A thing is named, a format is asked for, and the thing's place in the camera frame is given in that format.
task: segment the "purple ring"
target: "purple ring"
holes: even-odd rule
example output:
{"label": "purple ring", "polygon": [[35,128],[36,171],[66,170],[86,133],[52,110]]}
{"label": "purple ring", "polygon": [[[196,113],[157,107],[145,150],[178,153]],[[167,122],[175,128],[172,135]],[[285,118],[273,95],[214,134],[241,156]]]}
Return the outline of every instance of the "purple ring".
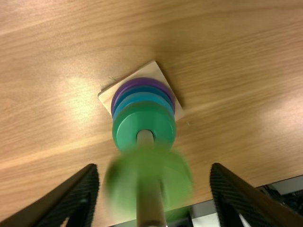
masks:
{"label": "purple ring", "polygon": [[110,107],[111,113],[113,114],[115,104],[116,104],[118,98],[122,95],[122,93],[124,93],[126,90],[128,90],[132,87],[141,86],[141,85],[153,86],[153,87],[156,87],[159,90],[163,91],[165,94],[167,94],[167,96],[171,100],[171,103],[173,104],[173,109],[175,109],[174,95],[166,85],[164,85],[163,83],[161,83],[160,81],[158,81],[156,79],[152,79],[152,78],[148,78],[148,77],[139,77],[139,78],[131,79],[131,80],[125,82],[121,87],[118,88],[118,90],[115,92],[113,99],[112,99],[112,103],[111,103],[111,107]]}

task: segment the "plastic ring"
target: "plastic ring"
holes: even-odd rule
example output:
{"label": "plastic ring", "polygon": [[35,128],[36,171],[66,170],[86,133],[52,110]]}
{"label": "plastic ring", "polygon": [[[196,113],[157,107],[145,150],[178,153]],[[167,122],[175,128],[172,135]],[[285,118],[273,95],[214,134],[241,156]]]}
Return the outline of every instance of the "plastic ring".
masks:
{"label": "plastic ring", "polygon": [[137,146],[137,134],[150,130],[154,141],[171,147],[176,138],[175,119],[167,109],[154,102],[139,102],[126,107],[113,123],[113,139],[117,148],[125,152]]}
{"label": "plastic ring", "polygon": [[132,87],[121,94],[121,96],[117,99],[116,104],[114,106],[113,115],[115,115],[115,111],[116,111],[117,107],[120,105],[120,103],[126,97],[128,97],[131,94],[138,93],[138,92],[150,92],[150,93],[161,96],[162,98],[165,99],[165,101],[167,101],[170,104],[171,108],[175,112],[175,109],[174,109],[175,106],[172,104],[172,102],[169,99],[169,97],[167,96],[167,94],[165,94],[163,91],[157,89],[156,87],[152,87],[152,86],[137,86],[137,87]]}
{"label": "plastic ring", "polygon": [[173,104],[173,106],[175,106],[174,95],[173,95],[172,91],[166,85],[164,85],[163,83],[161,83],[160,81],[158,81],[156,79],[152,79],[152,78],[148,78],[148,77],[140,77],[140,78],[135,78],[135,79],[125,82],[115,92],[113,99],[112,99],[111,108],[110,108],[112,115],[113,115],[113,111],[114,111],[114,106],[116,105],[118,98],[123,94],[123,92],[125,92],[126,90],[128,90],[132,87],[136,87],[136,86],[140,86],[140,85],[148,85],[148,86],[153,86],[153,87],[160,89],[165,94],[167,94],[167,96],[171,100],[171,103]]}
{"label": "plastic ring", "polygon": [[114,121],[116,120],[117,116],[124,108],[126,108],[128,105],[138,103],[138,102],[154,102],[154,103],[160,104],[161,106],[164,106],[169,111],[171,117],[175,118],[175,114],[174,114],[171,106],[169,105],[168,102],[165,101],[164,98],[162,98],[159,95],[150,93],[150,92],[138,92],[138,93],[129,95],[120,103],[120,105],[117,107],[117,109],[114,113],[114,116],[113,116]]}
{"label": "plastic ring", "polygon": [[162,185],[165,211],[183,205],[192,195],[192,175],[180,154],[162,146],[136,148],[114,161],[106,173],[105,192],[111,207],[135,218],[136,189],[144,190],[140,185],[148,184],[150,179],[158,179]]}

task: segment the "blue ring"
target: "blue ring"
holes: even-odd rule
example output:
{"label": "blue ring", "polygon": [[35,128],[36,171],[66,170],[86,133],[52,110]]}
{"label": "blue ring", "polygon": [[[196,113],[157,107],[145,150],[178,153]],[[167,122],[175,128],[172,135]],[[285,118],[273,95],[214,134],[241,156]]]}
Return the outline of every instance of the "blue ring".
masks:
{"label": "blue ring", "polygon": [[160,104],[161,106],[164,106],[169,113],[171,114],[171,116],[173,118],[175,118],[175,114],[170,106],[170,104],[164,99],[162,98],[160,95],[156,95],[154,93],[150,93],[150,92],[137,92],[137,93],[133,93],[131,95],[129,95],[128,97],[126,97],[117,107],[114,116],[113,116],[113,120],[115,120],[117,118],[117,116],[119,115],[119,113],[128,105],[133,104],[133,103],[138,103],[138,102],[154,102],[157,104]]}
{"label": "blue ring", "polygon": [[113,115],[115,115],[115,111],[117,109],[117,107],[120,105],[120,103],[129,95],[134,94],[134,93],[138,93],[138,92],[150,92],[156,95],[161,96],[162,98],[164,98],[166,100],[166,102],[168,102],[170,104],[170,107],[174,110],[173,104],[171,103],[170,98],[168,97],[167,94],[165,94],[163,91],[157,89],[156,87],[153,86],[138,86],[138,87],[133,87],[130,88],[128,90],[126,90],[123,94],[121,94],[121,96],[118,98],[115,106],[114,106],[114,111],[113,111]]}

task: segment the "wood grain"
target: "wood grain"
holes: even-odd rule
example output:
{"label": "wood grain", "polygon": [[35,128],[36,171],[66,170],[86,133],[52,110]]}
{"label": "wood grain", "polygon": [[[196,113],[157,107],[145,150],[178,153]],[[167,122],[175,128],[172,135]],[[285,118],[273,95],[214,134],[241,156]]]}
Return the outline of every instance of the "wood grain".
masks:
{"label": "wood grain", "polygon": [[[0,219],[119,155],[97,94],[157,60],[176,147],[211,199],[220,162],[254,186],[303,174],[299,0],[0,0]],[[99,196],[93,226],[123,220]]]}
{"label": "wood grain", "polygon": [[[109,114],[111,115],[111,103],[114,97],[115,92],[118,90],[121,85],[123,85],[125,82],[134,79],[134,78],[139,78],[139,77],[148,77],[148,78],[153,78],[164,85],[166,85],[168,88],[170,88],[167,80],[165,79],[163,73],[161,72],[158,64],[155,61],[151,61],[144,66],[140,67],[136,72],[132,73],[131,75],[128,75],[124,79],[118,81],[117,83],[113,84],[111,87],[102,90],[98,94],[98,98],[103,104],[103,106],[107,109]],[[175,97],[175,121],[181,119],[184,117],[184,111],[181,107],[181,104],[179,103],[178,99]]]}

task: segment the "green ring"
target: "green ring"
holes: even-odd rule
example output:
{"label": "green ring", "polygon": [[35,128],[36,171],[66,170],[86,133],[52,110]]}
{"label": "green ring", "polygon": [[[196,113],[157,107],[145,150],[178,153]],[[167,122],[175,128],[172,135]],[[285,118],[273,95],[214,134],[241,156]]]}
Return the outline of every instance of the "green ring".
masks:
{"label": "green ring", "polygon": [[192,195],[192,175],[180,154],[164,146],[135,148],[115,160],[105,176],[105,193],[114,212],[135,218],[138,185],[150,179],[161,183],[165,211],[184,205]]}
{"label": "green ring", "polygon": [[155,144],[170,148],[176,137],[175,119],[165,107],[153,102],[139,102],[126,107],[113,123],[113,138],[121,152],[137,146],[141,130],[153,133]]}

